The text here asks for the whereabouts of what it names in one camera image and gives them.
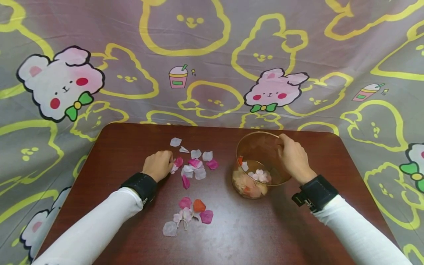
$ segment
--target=clear glass bowl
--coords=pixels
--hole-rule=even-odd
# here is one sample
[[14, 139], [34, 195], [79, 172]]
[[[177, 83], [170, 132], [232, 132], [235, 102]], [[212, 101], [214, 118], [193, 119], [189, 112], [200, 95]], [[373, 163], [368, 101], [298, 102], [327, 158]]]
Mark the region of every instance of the clear glass bowl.
[[262, 198], [291, 178], [278, 158], [279, 145], [283, 146], [278, 136], [264, 131], [247, 134], [239, 141], [232, 183], [240, 195]]

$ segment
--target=brown wooden table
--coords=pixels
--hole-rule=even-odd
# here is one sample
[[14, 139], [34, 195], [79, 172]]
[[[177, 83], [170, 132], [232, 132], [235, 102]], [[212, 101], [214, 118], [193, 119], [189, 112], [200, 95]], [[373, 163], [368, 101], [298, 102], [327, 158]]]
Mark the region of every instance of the brown wooden table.
[[[169, 150], [173, 137], [189, 150], [213, 151], [220, 163], [207, 169], [203, 180], [182, 186], [180, 171], [162, 182], [155, 200], [128, 220], [95, 264], [353, 264], [332, 231], [291, 196], [298, 184], [291, 179], [259, 200], [238, 195], [230, 174], [238, 141], [254, 130], [112, 123], [101, 132], [39, 254], [72, 224], [115, 191], [144, 159]], [[281, 131], [268, 132], [279, 134]], [[308, 153], [311, 168], [324, 175], [340, 194], [393, 242], [394, 238], [365, 187], [341, 139], [331, 133], [285, 131]], [[178, 236], [164, 237], [183, 197], [201, 199], [213, 210], [211, 224], [190, 222]]]

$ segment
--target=drink straw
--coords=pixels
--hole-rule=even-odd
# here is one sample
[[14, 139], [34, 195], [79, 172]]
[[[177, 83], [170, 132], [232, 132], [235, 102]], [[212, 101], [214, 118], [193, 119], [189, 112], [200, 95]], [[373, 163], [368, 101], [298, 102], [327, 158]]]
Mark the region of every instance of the drink straw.
[[384, 85], [385, 85], [385, 83], [382, 83], [382, 84], [380, 84], [380, 85], [376, 86], [375, 88], [379, 88], [379, 87], [382, 87], [382, 86], [384, 86]]

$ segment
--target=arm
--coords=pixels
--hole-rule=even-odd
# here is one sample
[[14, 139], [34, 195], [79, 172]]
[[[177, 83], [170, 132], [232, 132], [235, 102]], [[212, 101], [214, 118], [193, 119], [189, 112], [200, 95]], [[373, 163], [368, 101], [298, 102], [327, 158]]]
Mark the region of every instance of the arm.
[[[308, 155], [303, 147], [285, 134], [281, 134], [280, 138], [284, 149], [279, 146], [278, 155], [286, 171], [302, 186], [317, 177], [309, 167]], [[313, 215], [333, 230], [357, 264], [411, 264], [386, 236], [340, 195], [335, 196], [321, 211]]]
[[313, 214], [336, 234], [356, 264], [411, 265], [405, 255], [340, 195]]
[[33, 264], [92, 264], [122, 224], [142, 209], [138, 194], [120, 188], [69, 228]]
[[122, 224], [143, 209], [142, 199], [149, 183], [156, 183], [166, 177], [173, 165], [171, 151], [159, 151], [146, 158], [142, 173], [147, 175], [144, 182], [138, 175], [130, 179], [139, 185], [136, 190], [122, 187], [82, 217], [61, 235], [33, 264], [35, 265], [88, 265], [92, 264], [109, 244]]

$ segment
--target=magenta petal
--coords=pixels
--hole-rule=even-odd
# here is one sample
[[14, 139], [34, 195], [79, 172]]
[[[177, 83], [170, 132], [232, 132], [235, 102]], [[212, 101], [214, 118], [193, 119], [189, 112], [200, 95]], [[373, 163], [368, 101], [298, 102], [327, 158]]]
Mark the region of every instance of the magenta petal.
[[208, 161], [206, 163], [206, 165], [211, 169], [211, 170], [215, 170], [217, 169], [217, 167], [219, 166], [218, 162], [216, 162], [215, 159], [212, 159], [211, 161]]
[[200, 218], [202, 219], [202, 223], [210, 224], [212, 222], [213, 212], [211, 210], [201, 212]]
[[182, 178], [183, 178], [183, 187], [185, 189], [190, 188], [190, 180], [188, 180], [188, 178], [185, 175], [183, 175]]
[[184, 209], [185, 207], [191, 208], [191, 200], [189, 197], [184, 197], [181, 199], [181, 201], [178, 203], [181, 209]]
[[201, 163], [201, 161], [200, 161], [199, 159], [197, 159], [197, 158], [193, 158], [193, 159], [190, 159], [190, 160], [188, 161], [188, 163], [189, 163], [192, 167], [197, 168], [197, 166]]
[[181, 158], [181, 156], [177, 159], [175, 159], [174, 165], [177, 167], [181, 167], [183, 165], [183, 159]]

